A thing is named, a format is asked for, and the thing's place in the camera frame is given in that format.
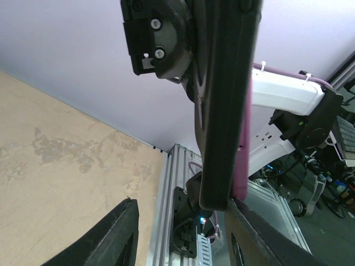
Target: bolt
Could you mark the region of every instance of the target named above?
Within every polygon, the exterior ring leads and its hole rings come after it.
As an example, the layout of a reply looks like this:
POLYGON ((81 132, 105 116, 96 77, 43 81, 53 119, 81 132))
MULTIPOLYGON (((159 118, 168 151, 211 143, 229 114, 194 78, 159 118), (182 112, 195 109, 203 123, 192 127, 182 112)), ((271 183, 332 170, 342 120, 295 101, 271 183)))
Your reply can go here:
POLYGON ((165 52, 163 50, 161 50, 161 49, 157 49, 157 50, 155 50, 154 55, 158 59, 163 59, 164 56, 165 56, 165 52))
POLYGON ((150 21, 150 25, 151 25, 151 27, 152 27, 153 29, 160 29, 160 27, 161 27, 161 22, 160 22, 160 20, 154 18, 154 19, 152 19, 152 20, 150 21))

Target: table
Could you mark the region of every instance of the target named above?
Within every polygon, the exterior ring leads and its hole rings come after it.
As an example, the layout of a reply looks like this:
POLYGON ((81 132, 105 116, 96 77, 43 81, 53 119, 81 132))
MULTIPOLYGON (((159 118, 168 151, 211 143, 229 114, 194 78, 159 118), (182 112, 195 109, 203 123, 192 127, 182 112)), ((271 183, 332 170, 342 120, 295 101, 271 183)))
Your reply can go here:
POLYGON ((131 197, 145 265, 163 154, 1 72, 0 90, 1 264, 44 263, 131 197))

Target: pink object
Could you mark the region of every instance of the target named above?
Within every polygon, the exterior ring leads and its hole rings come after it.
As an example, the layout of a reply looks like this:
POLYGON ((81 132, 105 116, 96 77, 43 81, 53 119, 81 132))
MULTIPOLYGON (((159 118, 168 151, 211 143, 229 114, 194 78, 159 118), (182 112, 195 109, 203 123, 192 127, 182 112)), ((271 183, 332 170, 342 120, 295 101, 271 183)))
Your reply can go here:
POLYGON ((245 200, 248 193, 249 146, 250 146, 250 116, 251 116, 252 82, 245 100, 245 109, 239 137, 239 148, 234 165, 231 196, 245 200))

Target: gray wall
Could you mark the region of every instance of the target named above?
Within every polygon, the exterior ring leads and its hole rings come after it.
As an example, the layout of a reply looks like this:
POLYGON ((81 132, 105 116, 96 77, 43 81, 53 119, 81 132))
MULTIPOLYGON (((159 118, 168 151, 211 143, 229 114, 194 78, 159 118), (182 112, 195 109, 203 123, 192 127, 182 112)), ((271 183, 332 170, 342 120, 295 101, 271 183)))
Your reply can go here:
MULTIPOLYGON (((164 150, 197 150, 182 87, 131 69, 119 0, 2 0, 0 67, 164 150)), ((327 78, 355 47, 355 1, 265 0, 255 61, 327 78)), ((253 109, 252 133, 272 110, 253 109)))

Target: wooden table surface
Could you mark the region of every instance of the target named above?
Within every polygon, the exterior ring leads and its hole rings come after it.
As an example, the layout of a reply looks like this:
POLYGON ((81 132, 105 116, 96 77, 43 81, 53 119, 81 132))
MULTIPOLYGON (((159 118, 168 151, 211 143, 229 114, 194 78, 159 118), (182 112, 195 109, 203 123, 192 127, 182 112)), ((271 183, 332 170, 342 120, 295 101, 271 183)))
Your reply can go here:
POLYGON ((40 265, 127 196, 145 265, 163 155, 0 72, 0 265, 40 265))

